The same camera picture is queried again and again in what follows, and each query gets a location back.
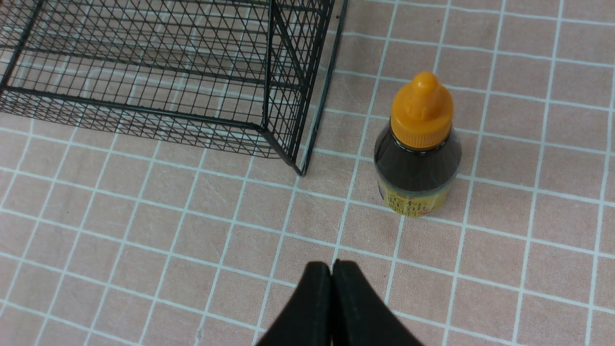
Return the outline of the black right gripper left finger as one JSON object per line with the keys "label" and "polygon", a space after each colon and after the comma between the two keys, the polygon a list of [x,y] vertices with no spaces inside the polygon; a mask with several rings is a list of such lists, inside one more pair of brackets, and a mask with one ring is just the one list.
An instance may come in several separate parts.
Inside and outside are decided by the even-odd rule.
{"label": "black right gripper left finger", "polygon": [[332,276],[327,264],[311,261],[259,346],[329,346]]}

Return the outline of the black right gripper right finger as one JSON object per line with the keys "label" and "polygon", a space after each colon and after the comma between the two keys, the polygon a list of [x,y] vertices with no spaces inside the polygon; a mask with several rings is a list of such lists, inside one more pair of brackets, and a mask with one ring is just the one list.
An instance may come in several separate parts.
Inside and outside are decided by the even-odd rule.
{"label": "black right gripper right finger", "polygon": [[355,261],[332,268],[334,346],[421,346],[375,293]]}

